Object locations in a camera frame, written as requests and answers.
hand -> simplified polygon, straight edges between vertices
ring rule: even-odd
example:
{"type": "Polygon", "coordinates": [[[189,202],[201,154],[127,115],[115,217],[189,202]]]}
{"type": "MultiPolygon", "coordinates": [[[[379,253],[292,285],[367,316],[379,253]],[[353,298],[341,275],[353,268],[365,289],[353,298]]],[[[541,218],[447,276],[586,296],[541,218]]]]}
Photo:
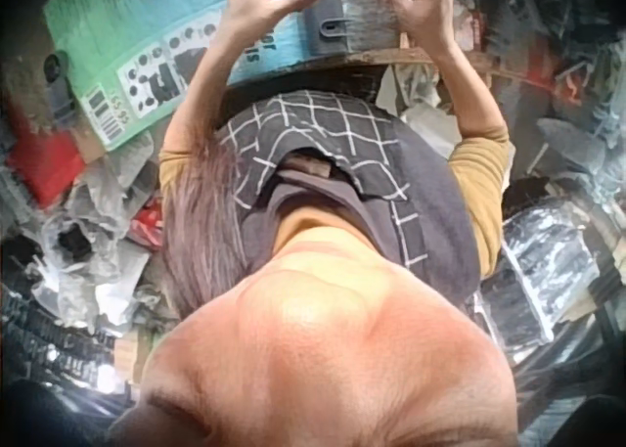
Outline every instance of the hand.
{"type": "Polygon", "coordinates": [[[217,35],[243,50],[271,31],[291,12],[317,0],[228,0],[217,35]]]}
{"type": "Polygon", "coordinates": [[[429,56],[435,58],[454,47],[454,0],[389,0],[401,28],[429,56]]]}

mustard yellow sleeve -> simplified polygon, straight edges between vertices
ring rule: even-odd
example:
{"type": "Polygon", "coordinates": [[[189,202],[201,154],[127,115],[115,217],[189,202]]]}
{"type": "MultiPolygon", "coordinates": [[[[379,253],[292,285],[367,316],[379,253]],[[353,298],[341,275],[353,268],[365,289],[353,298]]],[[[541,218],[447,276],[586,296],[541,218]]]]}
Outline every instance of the mustard yellow sleeve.
{"type": "Polygon", "coordinates": [[[502,240],[502,183],[509,158],[509,132],[494,129],[465,138],[448,164],[459,182],[480,259],[480,275],[493,273],[502,240]]]}
{"type": "Polygon", "coordinates": [[[158,154],[158,180],[161,194],[166,199],[173,181],[189,161],[189,152],[160,151],[158,154]]]}

long brown hair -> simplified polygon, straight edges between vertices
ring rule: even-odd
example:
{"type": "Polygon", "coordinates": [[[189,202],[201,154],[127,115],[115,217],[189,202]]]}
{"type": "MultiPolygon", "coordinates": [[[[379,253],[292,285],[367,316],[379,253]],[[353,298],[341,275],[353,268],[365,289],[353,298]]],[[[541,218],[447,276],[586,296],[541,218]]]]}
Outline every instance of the long brown hair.
{"type": "Polygon", "coordinates": [[[194,133],[192,157],[164,205],[165,291],[183,319],[246,274],[235,204],[237,156],[205,132],[194,133]]]}

person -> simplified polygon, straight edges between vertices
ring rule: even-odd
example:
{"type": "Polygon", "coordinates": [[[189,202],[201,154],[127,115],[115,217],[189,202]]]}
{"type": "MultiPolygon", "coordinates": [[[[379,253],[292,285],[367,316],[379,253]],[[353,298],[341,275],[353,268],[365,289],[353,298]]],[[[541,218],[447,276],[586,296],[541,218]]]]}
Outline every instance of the person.
{"type": "Polygon", "coordinates": [[[461,310],[494,269],[508,133],[455,43],[453,0],[388,0],[439,68],[449,161],[336,93],[216,132],[244,49],[316,0],[228,0],[161,151],[167,292],[182,322],[118,445],[515,445],[512,372],[461,310]]]}

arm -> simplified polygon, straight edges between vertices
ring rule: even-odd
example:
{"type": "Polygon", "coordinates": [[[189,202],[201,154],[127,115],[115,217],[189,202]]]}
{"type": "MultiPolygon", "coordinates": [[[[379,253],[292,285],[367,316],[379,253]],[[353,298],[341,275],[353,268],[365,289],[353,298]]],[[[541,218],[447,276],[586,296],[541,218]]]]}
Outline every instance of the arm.
{"type": "Polygon", "coordinates": [[[502,239],[502,182],[509,135],[498,105],[454,40],[453,0],[389,0],[400,25],[438,66],[463,141],[448,164],[459,182],[476,237],[480,272],[495,268],[502,239]]]}
{"type": "Polygon", "coordinates": [[[172,116],[160,154],[161,188],[170,183],[198,144],[213,134],[226,83],[244,49],[269,32],[287,14],[316,0],[228,0],[226,12],[189,86],[172,116]]]}

